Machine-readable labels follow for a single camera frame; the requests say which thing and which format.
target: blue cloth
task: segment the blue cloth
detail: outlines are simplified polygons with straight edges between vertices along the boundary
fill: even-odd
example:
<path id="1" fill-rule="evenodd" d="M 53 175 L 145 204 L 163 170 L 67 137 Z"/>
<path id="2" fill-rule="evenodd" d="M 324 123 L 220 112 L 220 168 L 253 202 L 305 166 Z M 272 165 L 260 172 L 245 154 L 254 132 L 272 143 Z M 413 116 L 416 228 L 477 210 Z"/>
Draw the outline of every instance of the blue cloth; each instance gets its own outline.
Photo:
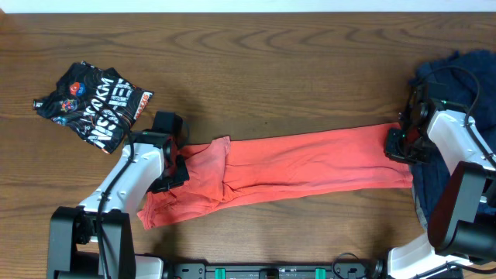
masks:
<path id="1" fill-rule="evenodd" d="M 481 93 L 477 107 L 474 109 L 473 117 L 475 126 L 489 147 L 496 150 L 496 53 L 488 50 L 475 50 L 465 55 L 456 52 L 447 59 L 428 62 L 420 66 L 416 71 L 416 78 L 411 81 L 417 83 L 432 70 L 456 65 L 463 67 L 479 79 Z M 440 70 L 427 77 L 427 81 L 438 82 L 448 85 L 446 96 L 430 96 L 451 102 L 472 105 L 476 95 L 476 86 L 469 75 L 462 71 Z M 413 174 L 413 186 L 418 195 L 420 207 L 424 216 L 429 221 L 432 210 L 436 207 L 441 194 L 444 191 L 450 173 L 439 151 L 431 155 L 428 164 L 416 164 L 411 168 Z M 485 204 L 479 204 L 479 212 L 496 214 L 496 208 L 489 208 Z"/>

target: black t-shirt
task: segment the black t-shirt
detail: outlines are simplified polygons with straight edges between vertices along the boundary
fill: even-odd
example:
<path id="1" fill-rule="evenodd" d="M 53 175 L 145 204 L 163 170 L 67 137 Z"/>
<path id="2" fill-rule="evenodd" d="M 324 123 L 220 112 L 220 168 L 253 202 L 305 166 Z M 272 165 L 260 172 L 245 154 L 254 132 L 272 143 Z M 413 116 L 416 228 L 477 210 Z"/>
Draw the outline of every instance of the black t-shirt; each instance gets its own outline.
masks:
<path id="1" fill-rule="evenodd" d="M 114 68 L 102 70 L 83 61 L 72 64 L 57 82 L 57 90 L 34 100 L 33 108 L 42 117 L 70 127 L 86 142 L 112 153 L 124 131 L 114 124 L 121 122 L 101 101 L 109 104 L 131 129 L 152 96 L 153 92 L 132 85 Z M 98 115 L 90 103 L 112 122 Z"/>

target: white background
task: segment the white background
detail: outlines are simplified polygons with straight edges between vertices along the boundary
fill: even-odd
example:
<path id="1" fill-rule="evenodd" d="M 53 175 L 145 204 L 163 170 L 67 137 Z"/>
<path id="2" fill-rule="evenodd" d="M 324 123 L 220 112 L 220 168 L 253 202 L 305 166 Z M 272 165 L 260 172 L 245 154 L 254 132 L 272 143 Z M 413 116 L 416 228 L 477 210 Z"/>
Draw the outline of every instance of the white background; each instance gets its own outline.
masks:
<path id="1" fill-rule="evenodd" d="M 0 0 L 19 12 L 495 12 L 496 0 Z"/>

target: wooden surface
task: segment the wooden surface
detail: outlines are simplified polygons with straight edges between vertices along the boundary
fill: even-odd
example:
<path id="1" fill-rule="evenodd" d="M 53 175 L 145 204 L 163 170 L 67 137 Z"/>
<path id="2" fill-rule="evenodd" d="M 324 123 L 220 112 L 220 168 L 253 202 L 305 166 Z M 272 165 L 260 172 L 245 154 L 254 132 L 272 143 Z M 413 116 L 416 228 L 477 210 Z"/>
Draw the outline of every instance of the wooden surface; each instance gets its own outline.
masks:
<path id="1" fill-rule="evenodd" d="M 396 120 L 420 63 L 496 49 L 494 13 L 7 15 L 0 27 L 0 277 L 43 277 L 48 225 L 115 165 L 42 119 L 71 63 L 115 67 L 156 92 L 156 110 L 191 125 L 191 141 L 233 140 Z M 422 233 L 408 189 L 368 190 L 230 208 L 144 231 L 137 253 L 210 262 L 326 262 L 375 257 Z M 85 246 L 95 250 L 95 246 Z"/>

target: red fabric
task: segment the red fabric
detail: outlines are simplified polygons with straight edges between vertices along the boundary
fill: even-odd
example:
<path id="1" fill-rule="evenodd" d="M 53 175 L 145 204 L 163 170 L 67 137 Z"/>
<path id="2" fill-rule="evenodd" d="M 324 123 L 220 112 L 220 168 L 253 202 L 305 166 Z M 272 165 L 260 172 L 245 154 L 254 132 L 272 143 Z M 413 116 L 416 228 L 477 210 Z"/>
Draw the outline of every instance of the red fabric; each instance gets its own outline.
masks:
<path id="1" fill-rule="evenodd" d="M 384 155 L 383 124 L 297 136 L 186 146 L 190 181 L 148 193 L 139 218 L 145 229 L 222 208 L 366 188 L 410 188 L 408 167 Z"/>

